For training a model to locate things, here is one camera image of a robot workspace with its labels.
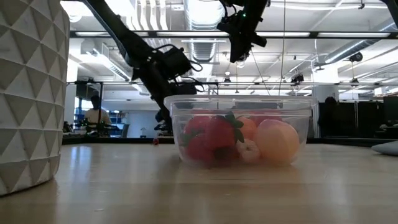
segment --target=orange fruit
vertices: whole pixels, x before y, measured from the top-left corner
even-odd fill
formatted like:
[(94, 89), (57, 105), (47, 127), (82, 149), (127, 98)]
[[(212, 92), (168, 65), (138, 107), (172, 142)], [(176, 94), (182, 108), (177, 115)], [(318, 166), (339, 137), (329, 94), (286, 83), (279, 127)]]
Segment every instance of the orange fruit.
[(254, 134), (256, 133), (257, 130), (255, 122), (245, 117), (240, 117), (237, 120), (243, 122), (243, 127), (240, 129), (243, 134), (243, 137), (245, 139), (253, 140)]

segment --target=gray cushion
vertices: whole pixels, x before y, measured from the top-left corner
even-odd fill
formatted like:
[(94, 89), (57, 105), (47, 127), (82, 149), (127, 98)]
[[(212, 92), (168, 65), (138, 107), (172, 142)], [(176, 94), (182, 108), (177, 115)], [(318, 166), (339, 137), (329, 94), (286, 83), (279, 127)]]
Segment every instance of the gray cushion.
[(398, 156), (398, 141), (373, 146), (372, 149), (381, 154)]

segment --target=fake strawberry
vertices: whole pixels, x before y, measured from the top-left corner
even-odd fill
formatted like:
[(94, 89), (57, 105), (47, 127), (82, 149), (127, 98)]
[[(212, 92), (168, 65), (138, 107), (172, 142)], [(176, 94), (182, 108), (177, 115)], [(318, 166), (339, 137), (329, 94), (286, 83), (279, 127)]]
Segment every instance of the fake strawberry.
[(230, 111), (226, 116), (214, 116), (206, 125), (205, 144), (211, 150), (224, 147), (234, 147), (239, 140), (244, 142), (243, 134), (239, 130), (243, 122), (238, 121)]
[(238, 149), (233, 147), (221, 147), (213, 151), (214, 158), (221, 163), (231, 162), (239, 159)]
[(188, 159), (193, 161), (200, 161), (209, 164), (214, 161), (214, 155), (211, 150), (204, 145), (205, 135), (198, 134), (189, 140), (185, 148), (185, 155)]
[(209, 116), (194, 116), (185, 125), (184, 134), (203, 133), (207, 123), (210, 121)]

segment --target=desk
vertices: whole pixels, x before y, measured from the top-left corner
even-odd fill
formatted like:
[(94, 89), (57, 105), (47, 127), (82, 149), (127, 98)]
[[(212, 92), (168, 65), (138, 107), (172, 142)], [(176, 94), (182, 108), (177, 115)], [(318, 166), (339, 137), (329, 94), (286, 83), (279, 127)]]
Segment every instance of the desk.
[(395, 223), (398, 162), (308, 145), (291, 167), (197, 169), (173, 145), (64, 146), (55, 180), (0, 198), (0, 223)]

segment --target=person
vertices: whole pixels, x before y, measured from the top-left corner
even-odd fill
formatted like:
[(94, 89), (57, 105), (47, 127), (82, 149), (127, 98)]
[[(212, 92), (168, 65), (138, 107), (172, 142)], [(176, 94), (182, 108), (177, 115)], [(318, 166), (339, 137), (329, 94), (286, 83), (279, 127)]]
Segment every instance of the person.
[[(101, 98), (98, 95), (95, 95), (95, 96), (92, 96), (90, 100), (91, 100), (91, 103), (93, 104), (93, 108), (86, 111), (85, 119), (87, 118), (89, 123), (98, 124), (98, 117), (100, 115)], [(103, 122), (107, 125), (112, 124), (111, 118), (109, 118), (109, 114), (106, 112), (106, 110), (101, 109), (100, 122)]]
[(322, 136), (341, 136), (343, 134), (341, 122), (338, 103), (334, 97), (329, 96), (325, 100), (324, 112), (318, 120)]

